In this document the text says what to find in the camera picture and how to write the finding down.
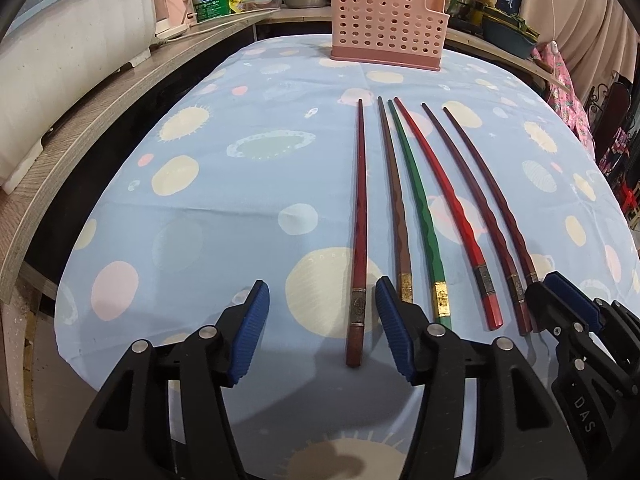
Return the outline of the dark blue basin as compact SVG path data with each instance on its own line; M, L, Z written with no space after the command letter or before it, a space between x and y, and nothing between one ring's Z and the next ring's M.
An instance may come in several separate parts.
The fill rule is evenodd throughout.
M518 14L506 14L489 6L484 7L482 27L486 41L518 58L529 58L539 38L539 32Z

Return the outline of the clear food container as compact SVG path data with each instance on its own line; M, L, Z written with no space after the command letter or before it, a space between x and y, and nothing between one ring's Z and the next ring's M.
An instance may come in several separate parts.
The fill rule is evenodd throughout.
M253 12L278 10L284 0L241 0L238 4L239 12Z

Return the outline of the pink perforated utensil holder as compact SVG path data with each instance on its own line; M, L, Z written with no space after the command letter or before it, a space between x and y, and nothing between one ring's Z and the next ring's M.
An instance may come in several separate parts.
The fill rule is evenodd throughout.
M446 0L331 0L335 61L440 70Z

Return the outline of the bright red twisted chopstick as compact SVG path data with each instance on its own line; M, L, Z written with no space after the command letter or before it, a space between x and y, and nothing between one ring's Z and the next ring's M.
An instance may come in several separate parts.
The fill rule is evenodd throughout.
M394 97L393 103L401 112L402 116L404 116L410 130L416 137L416 140L418 141L420 148L430 165L431 170L434 172L434 176L440 188L442 189L442 195L445 197L446 203L451 211L454 224L458 229L466 255L471 263L476 286L480 293L480 300L482 300L488 328L490 330L498 330L498 328L503 326L503 317L499 307L495 287L494 284L492 284L484 254L475 239L472 224L466 218L460 200L458 200L456 192L454 192L454 187L451 185L444 168L442 168L442 165L432 150L431 145L428 144L422 130L411 117L407 107L405 107L405 104L401 102L401 99L399 99L398 96Z

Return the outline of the white dish drainer box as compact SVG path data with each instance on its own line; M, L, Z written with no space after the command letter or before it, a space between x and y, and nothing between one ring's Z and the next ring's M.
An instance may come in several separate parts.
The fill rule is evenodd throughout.
M43 0L1 41L1 186L12 193L42 137L87 92L146 60L154 0Z

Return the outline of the maroon twisted chopstick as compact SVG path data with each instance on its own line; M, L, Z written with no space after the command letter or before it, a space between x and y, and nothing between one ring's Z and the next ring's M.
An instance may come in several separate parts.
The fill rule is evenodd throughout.
M480 208L480 214L485 221L490 238L494 243L500 261L500 266L502 267L504 277L506 278L506 284L508 285L515 319L518 323L518 332L522 336L525 336L532 331L532 323L530 322L529 314L527 312L526 303L522 292L522 284L520 281L520 277L518 276L518 271L516 270L513 258L509 254L508 248L506 247L506 239L504 238L498 227L497 219L494 213L489 208L486 197L482 189L480 188L480 185L473 176L471 168L464 161L461 153L456 147L456 144L454 144L454 141L450 139L450 136L448 136L448 133L446 133L446 130L436 118L431 109L425 103L422 104L422 107L426 111L427 116L431 119L435 128L442 136L442 140L444 140L451 156L456 161L457 166L460 169L462 176L464 177L465 183L470 188L470 191L472 192L472 195L477 202L478 208Z

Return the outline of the beige curtain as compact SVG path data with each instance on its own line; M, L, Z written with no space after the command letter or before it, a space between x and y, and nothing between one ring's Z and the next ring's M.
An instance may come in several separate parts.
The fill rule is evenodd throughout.
M617 0L522 0L520 14L558 45L582 102L614 73L634 79L639 35Z

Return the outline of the pink floral cloth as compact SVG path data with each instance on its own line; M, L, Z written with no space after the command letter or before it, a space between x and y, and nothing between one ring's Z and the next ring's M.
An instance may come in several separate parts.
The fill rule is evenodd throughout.
M551 41L541 49L535 48L532 55L535 61L550 67L556 80L562 84L562 87L557 84L550 86L547 103L567 128L574 133L574 136L588 153L589 158L594 162L596 153L594 152L594 142L588 115L582 106L582 102L578 99L572 76L570 76L570 71L565 64L559 47L554 41Z

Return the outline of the grey wooden shelf counter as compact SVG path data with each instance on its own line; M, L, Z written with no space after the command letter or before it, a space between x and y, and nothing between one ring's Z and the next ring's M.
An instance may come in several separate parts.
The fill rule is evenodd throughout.
M11 194L1 195L1 301L11 301L27 249L58 190L100 136L146 92L192 58L247 27L268 11L235 15L174 42L165 42L140 65L115 77L74 107L54 130L25 177Z

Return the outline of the maroon chopstick dark band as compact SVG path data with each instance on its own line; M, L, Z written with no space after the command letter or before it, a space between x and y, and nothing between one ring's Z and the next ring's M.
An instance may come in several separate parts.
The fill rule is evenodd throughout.
M503 216L503 220L504 222L506 222L506 227L509 230L510 237L512 238L512 242L514 244L514 248L516 249L516 253L518 254L518 262L520 263L521 268L524 271L526 284L530 285L538 282L539 281L538 274L535 269L533 259L529 255L529 251L526 246L526 240L520 228L518 227L518 222L516 222L514 214L512 214L512 211L509 207L508 202L506 201L506 198L503 195L503 192L501 191L501 188L499 188L497 180L495 179L494 175L491 173L489 167L484 161L484 158L482 157L478 149L473 144L469 135L462 128L462 125L460 124L460 122L458 122L457 118L454 117L454 114L452 114L452 111L449 109L449 107L444 106L442 110L447 115L447 117L449 118L454 128L456 128L457 133L459 133L459 136L461 136L462 141L470 151L478 168L480 168L480 172L482 173L485 181L487 182L491 190L492 196L494 196L494 199Z

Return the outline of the blue dotted tablecloth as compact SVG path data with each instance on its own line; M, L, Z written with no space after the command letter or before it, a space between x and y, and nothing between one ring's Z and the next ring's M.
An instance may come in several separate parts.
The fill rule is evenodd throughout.
M395 273L388 100L405 104L446 170L487 261L501 333L542 380L554 340L518 336L494 245L434 123L480 152L539 275L558 271L590 297L637 309L639 260L597 165L524 82L456 52L429 72L335 61L330 49L326 35L256 42L151 129L79 234L56 297L56 344L99 387L135 340L183 340L264 281L259 349L224 395L245 467L268 479L395 479L421 393L396 370L375 308L362 365L345 364L359 144L368 280Z

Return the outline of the green chopstick gold band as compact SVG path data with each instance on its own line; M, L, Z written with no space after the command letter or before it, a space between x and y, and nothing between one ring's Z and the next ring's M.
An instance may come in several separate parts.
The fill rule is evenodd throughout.
M451 310L448 296L448 286L442 256L435 232L434 222L430 207L427 203L426 193L420 176L416 159L414 158L405 128L402 125L398 110L392 100L387 101L388 109L392 115L396 128L402 154L404 155L409 180L412 188L416 213L420 226L420 234L423 243L425 261L427 266L428 282L431 286L432 306L436 322L447 328L451 327Z

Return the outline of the brown chopstick gold band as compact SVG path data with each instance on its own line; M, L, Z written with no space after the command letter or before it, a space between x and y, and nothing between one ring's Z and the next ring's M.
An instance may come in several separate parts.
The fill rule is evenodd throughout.
M387 167L387 179L390 185L390 211L392 212L394 231L394 255L396 270L396 288L402 301L413 302L413 281L409 237L406 223L404 201L402 200L398 163L396 160L390 123L388 122L383 99L378 96L378 114L382 127Z

